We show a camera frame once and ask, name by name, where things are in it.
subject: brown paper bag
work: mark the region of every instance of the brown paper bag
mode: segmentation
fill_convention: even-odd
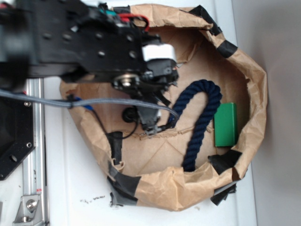
[[[206,105],[204,93],[197,94],[187,105],[175,128],[152,138],[138,129],[128,139],[109,141],[90,111],[78,107],[71,109],[70,114],[101,169],[108,175],[113,202],[183,210],[244,177],[264,137],[266,73],[225,40],[202,7],[190,13],[191,9],[155,4],[132,6],[130,10],[147,16],[150,32],[158,33],[163,41],[173,45],[178,63],[184,63],[178,69],[178,87],[170,87],[165,97],[174,104],[191,82],[213,81],[221,88],[222,103],[237,104],[238,143],[230,147],[230,151],[230,148],[215,147],[211,122],[196,160],[196,170],[183,171],[181,164],[194,123]],[[105,83],[62,83],[61,93],[63,97],[72,93],[82,99],[127,97]],[[121,119],[125,106],[105,104],[94,108],[108,132],[122,131],[125,136],[134,127]],[[167,118],[168,114],[162,112],[161,124],[165,124]]]

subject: black metal bracket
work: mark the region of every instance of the black metal bracket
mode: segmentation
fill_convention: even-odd
[[[0,180],[5,180],[34,149],[31,102],[0,98]]]

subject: metal bracket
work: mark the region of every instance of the metal bracket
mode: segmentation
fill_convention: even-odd
[[[13,226],[42,226],[44,225],[40,195],[25,195],[21,197],[21,204]]]
[[[34,149],[30,102],[0,98],[0,181],[5,180]]]

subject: wall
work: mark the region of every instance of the wall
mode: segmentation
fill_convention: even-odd
[[[269,81],[266,137],[252,162],[258,225],[300,225],[301,1],[232,3],[238,46]]]

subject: black tape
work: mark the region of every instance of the black tape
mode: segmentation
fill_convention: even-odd
[[[115,182],[108,177],[108,182],[111,187],[111,204],[112,205],[137,205],[138,199],[125,193],[123,190],[116,187]]]
[[[218,48],[217,51],[224,57],[224,58],[228,58],[230,56],[232,56],[236,50],[238,49],[238,47],[234,44],[232,44],[231,42],[225,40]]]
[[[223,155],[217,154],[208,156],[208,159],[214,167],[215,171],[220,175],[227,169],[233,168],[240,158],[241,154],[241,152],[229,150],[226,154]],[[218,206],[222,200],[226,200],[229,193],[234,192],[236,192],[236,183],[234,183],[234,185],[232,185],[231,187],[227,185],[220,187],[218,189],[215,189],[215,195],[211,197],[211,201]]]
[[[214,195],[210,198],[210,200],[215,204],[219,205],[223,200],[226,200],[230,193],[236,192],[236,184],[232,185],[231,187],[227,188],[226,190]]]
[[[213,24],[213,27],[209,30],[215,36],[222,33],[221,28],[216,24],[216,22],[212,19],[209,13],[200,5],[189,11],[189,13],[199,16],[206,20],[207,23]]]
[[[131,7],[130,6],[124,6],[124,7],[114,7],[113,8],[115,13],[131,13]]]
[[[223,155],[216,154],[208,156],[208,159],[216,172],[220,175],[227,169],[234,167],[241,154],[241,152],[229,150],[226,154]]]
[[[107,134],[108,141],[111,146],[111,157],[114,160],[114,164],[119,164],[122,159],[122,153],[121,153],[121,148],[122,148],[122,132],[112,132]]]
[[[141,177],[130,177],[119,173],[111,163],[109,163],[109,173],[115,179],[115,188],[122,190],[130,196],[135,196],[135,192]]]

